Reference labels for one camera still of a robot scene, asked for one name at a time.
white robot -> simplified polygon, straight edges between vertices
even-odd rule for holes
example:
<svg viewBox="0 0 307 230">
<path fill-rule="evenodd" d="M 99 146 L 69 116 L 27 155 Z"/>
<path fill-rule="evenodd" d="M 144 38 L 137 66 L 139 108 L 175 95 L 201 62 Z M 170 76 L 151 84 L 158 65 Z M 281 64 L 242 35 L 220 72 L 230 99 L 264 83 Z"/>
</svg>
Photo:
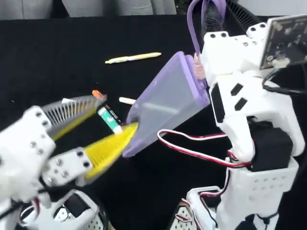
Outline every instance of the white robot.
<svg viewBox="0 0 307 230">
<path fill-rule="evenodd" d="M 121 134 L 51 157 L 55 140 L 95 114 L 105 100 L 84 96 L 33 106 L 0 132 L 1 230 L 14 230 L 17 223 L 31 230 L 112 229 L 86 184 L 121 155 L 137 123 L 125 126 Z"/>
<path fill-rule="evenodd" d="M 307 16 L 269 19 L 247 35 L 207 33 L 201 62 L 216 125 L 232 143 L 225 186 L 191 189 L 171 230 L 274 230 L 284 192 L 291 189 L 305 141 L 289 94 L 269 81 L 280 69 L 307 60 Z M 246 217 L 253 215 L 249 227 Z"/>
</svg>

purple strap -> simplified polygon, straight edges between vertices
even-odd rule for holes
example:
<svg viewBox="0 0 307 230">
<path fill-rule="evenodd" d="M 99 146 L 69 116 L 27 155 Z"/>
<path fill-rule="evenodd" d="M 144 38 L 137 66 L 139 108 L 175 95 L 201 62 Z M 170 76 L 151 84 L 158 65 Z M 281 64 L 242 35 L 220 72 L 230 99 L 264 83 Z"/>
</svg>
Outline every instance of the purple strap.
<svg viewBox="0 0 307 230">
<path fill-rule="evenodd" d="M 187 12 L 187 23 L 188 23 L 188 28 L 189 28 L 189 32 L 192 38 L 192 42 L 195 48 L 195 52 L 199 55 L 201 53 L 201 49 L 200 49 L 200 45 L 197 41 L 197 37 L 196 37 L 196 33 L 195 33 L 195 29 L 194 29 L 194 25 L 193 25 L 193 18 L 192 18 L 192 14 L 193 14 L 193 10 L 195 5 L 199 2 L 200 0 L 193 0 L 191 2 L 191 4 L 189 5 L 188 8 L 188 12 Z M 203 20 L 204 18 L 204 14 L 206 12 L 206 8 L 207 8 L 207 3 L 210 0 L 202 0 L 202 6 L 201 6 L 201 19 Z M 217 7 L 217 10 L 219 11 L 222 19 L 225 19 L 225 13 L 226 13 L 226 1 L 225 0 L 212 0 L 214 2 L 214 4 Z"/>
</svg>

black table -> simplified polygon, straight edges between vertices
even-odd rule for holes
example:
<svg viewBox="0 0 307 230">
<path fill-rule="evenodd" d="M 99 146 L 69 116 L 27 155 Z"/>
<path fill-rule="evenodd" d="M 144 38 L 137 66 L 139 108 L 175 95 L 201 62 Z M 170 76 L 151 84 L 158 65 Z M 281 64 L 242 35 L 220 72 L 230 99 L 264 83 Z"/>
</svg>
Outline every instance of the black table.
<svg viewBox="0 0 307 230">
<path fill-rule="evenodd" d="M 239 30 L 227 23 L 231 34 Z M 124 55 L 159 51 L 162 56 L 118 65 L 104 61 Z M 184 16 L 131 16 L 0 22 L 0 129 L 16 121 L 32 105 L 45 105 L 63 97 L 108 94 L 108 104 L 125 118 L 129 106 L 120 96 L 137 98 L 177 51 L 193 53 Z M 299 87 L 300 70 L 287 86 Z M 281 83 L 287 79 L 278 79 Z M 294 99 L 306 135 L 307 112 L 302 99 Z M 202 110 L 177 130 L 194 135 L 212 134 L 212 109 Z M 110 130 L 99 116 L 87 120 L 57 142 L 56 153 L 86 146 Z M 187 148 L 223 158 L 227 140 L 195 143 L 174 140 Z M 179 199 L 191 188 L 223 186 L 225 169 L 154 143 L 132 159 L 119 159 L 93 184 L 110 220 L 118 230 L 165 229 Z M 284 196 L 278 229 L 302 229 L 306 204 L 306 173 Z"/>
</svg>

purple scoop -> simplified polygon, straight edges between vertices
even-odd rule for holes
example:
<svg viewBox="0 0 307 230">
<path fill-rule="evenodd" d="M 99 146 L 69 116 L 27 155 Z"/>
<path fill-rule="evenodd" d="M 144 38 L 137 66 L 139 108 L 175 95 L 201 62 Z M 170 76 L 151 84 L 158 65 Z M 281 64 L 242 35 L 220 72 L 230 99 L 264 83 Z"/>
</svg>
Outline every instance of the purple scoop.
<svg viewBox="0 0 307 230">
<path fill-rule="evenodd" d="M 139 128 L 123 152 L 132 157 L 157 140 L 160 129 L 174 129 L 210 104 L 206 81 L 194 75 L 193 57 L 177 52 L 131 107 L 127 124 Z"/>
</svg>

circuit board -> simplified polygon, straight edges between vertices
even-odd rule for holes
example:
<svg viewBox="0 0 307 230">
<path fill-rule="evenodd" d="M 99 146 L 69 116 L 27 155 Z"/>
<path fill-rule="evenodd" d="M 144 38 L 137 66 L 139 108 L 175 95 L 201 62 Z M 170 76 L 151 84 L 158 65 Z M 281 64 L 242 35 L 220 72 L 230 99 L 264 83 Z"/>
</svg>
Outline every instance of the circuit board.
<svg viewBox="0 0 307 230">
<path fill-rule="evenodd" d="M 260 69 L 274 63 L 296 65 L 307 62 L 307 15 L 285 16 L 268 20 L 268 34 Z"/>
</svg>

